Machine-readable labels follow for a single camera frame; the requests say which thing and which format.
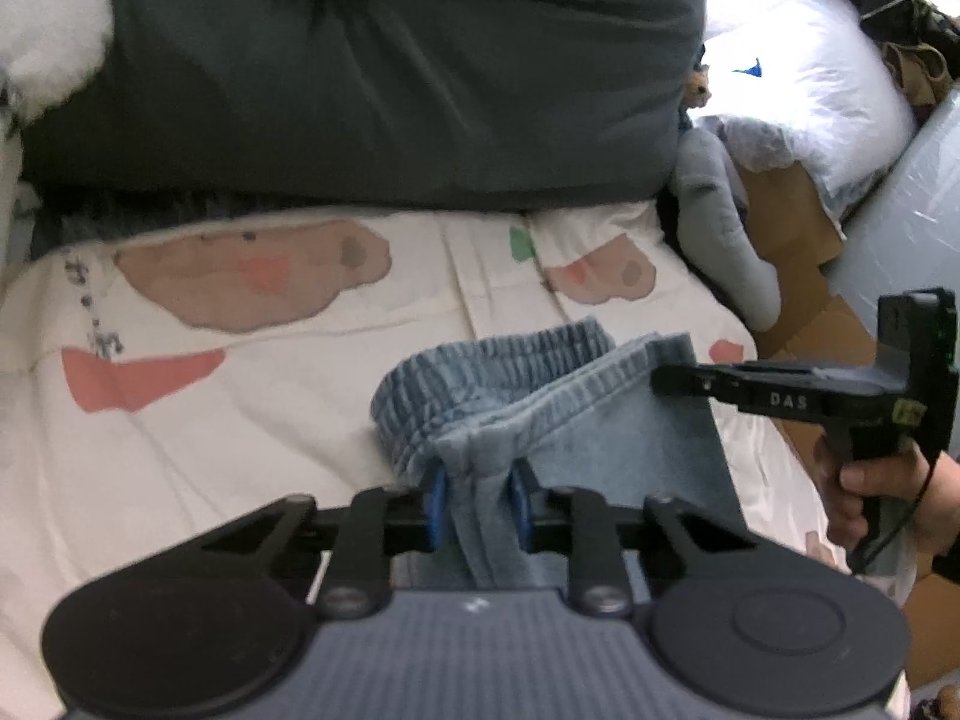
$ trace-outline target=gray textured surface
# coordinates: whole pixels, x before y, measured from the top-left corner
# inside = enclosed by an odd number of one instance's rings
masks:
[[[827,279],[871,333],[880,295],[939,286],[960,293],[960,88],[845,231],[850,240]],[[958,452],[960,419],[950,447]]]
[[[542,590],[399,593],[376,619],[325,629],[283,689],[220,715],[222,720],[744,717],[667,677],[626,624],[589,620]],[[889,720],[881,709],[847,717]],[[70,720],[95,718],[73,712]]]

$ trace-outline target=screw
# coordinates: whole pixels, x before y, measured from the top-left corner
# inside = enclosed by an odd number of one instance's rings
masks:
[[[591,614],[621,614],[630,605],[630,599],[616,587],[599,584],[584,593],[584,608]]]
[[[338,617],[363,617],[373,609],[370,596],[357,587],[332,587],[323,594],[323,605]]]

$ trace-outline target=dark gray pillow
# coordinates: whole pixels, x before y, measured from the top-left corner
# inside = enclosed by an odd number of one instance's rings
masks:
[[[520,209],[666,182],[704,0],[113,0],[26,177]]]

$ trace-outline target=light blue denim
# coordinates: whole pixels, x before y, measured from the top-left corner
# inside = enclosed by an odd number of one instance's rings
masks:
[[[646,336],[614,349],[589,319],[453,343],[398,365],[371,404],[381,443],[403,483],[418,483],[426,461],[439,457],[450,485],[442,547],[395,560],[397,584],[565,586],[564,557],[518,546],[506,482],[522,457],[544,487],[590,488],[621,506],[674,493],[742,525],[707,400],[651,390],[651,371],[676,362],[694,362],[687,336]],[[635,556],[627,566],[635,598],[649,599]]]

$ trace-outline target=bedsheet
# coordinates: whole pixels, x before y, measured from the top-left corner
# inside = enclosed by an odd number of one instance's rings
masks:
[[[661,237],[651,202],[340,208],[29,266],[0,307],[0,716],[59,711],[38,635],[72,587],[287,493],[342,506],[390,482],[368,404],[416,351],[593,315],[618,343],[689,332],[704,362],[752,357]],[[712,408],[749,526],[798,550],[823,538],[775,426]]]

